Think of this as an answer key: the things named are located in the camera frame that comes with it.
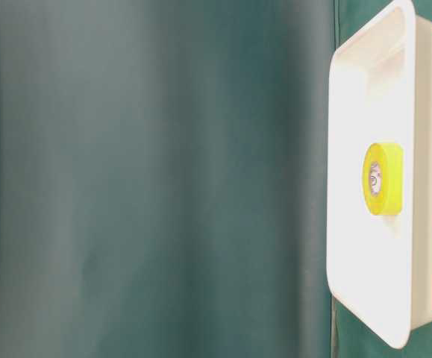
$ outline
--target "white tray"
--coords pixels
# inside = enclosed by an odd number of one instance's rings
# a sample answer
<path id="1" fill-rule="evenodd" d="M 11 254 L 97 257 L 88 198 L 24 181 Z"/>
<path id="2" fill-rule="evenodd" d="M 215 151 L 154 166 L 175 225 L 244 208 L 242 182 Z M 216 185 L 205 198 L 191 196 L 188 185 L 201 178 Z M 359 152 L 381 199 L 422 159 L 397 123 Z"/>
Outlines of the white tray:
<path id="1" fill-rule="evenodd" d="M 367 148 L 404 151 L 403 208 L 374 216 Z M 432 22 L 395 0 L 334 53 L 328 119 L 327 276 L 334 297 L 394 348 L 432 321 Z"/>

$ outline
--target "roll of tape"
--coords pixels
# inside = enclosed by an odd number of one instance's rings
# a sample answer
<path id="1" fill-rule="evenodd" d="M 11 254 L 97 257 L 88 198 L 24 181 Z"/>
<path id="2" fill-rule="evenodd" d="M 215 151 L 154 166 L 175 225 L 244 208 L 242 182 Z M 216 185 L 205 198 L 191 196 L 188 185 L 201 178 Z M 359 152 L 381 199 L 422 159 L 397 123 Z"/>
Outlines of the roll of tape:
<path id="1" fill-rule="evenodd" d="M 396 143 L 374 143 L 363 162 L 363 196 L 373 215 L 398 215 L 402 208 L 403 149 Z"/>

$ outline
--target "yellow tape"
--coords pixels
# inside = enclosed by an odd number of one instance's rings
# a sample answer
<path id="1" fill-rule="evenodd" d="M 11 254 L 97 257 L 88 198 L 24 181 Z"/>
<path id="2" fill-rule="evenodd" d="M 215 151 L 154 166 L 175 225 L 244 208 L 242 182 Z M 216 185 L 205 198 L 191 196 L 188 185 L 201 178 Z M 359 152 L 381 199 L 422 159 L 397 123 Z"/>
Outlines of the yellow tape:
<path id="1" fill-rule="evenodd" d="M 363 162 L 363 195 L 373 215 L 401 212 L 403 149 L 395 143 L 370 145 Z"/>

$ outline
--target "tape roll center hole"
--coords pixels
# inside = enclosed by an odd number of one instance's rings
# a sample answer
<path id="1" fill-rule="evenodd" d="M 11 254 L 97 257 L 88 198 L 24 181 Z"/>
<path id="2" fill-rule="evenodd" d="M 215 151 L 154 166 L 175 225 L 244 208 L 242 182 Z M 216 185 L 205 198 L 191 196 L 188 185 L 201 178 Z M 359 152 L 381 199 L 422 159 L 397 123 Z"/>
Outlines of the tape roll center hole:
<path id="1" fill-rule="evenodd" d="M 378 196 L 381 191 L 381 168 L 378 162 L 373 162 L 371 164 L 368 182 L 371 194 L 373 196 Z"/>

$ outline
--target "white plastic tray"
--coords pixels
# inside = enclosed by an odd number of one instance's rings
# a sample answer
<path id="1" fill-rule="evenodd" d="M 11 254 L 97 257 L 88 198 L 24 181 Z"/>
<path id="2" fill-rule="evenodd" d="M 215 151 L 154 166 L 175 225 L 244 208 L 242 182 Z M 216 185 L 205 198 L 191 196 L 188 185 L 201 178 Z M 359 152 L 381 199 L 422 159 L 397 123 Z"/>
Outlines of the white plastic tray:
<path id="1" fill-rule="evenodd" d="M 372 215 L 367 148 L 404 151 L 403 209 Z M 432 321 L 432 22 L 395 0 L 334 53 L 328 120 L 327 275 L 332 294 L 394 348 Z"/>

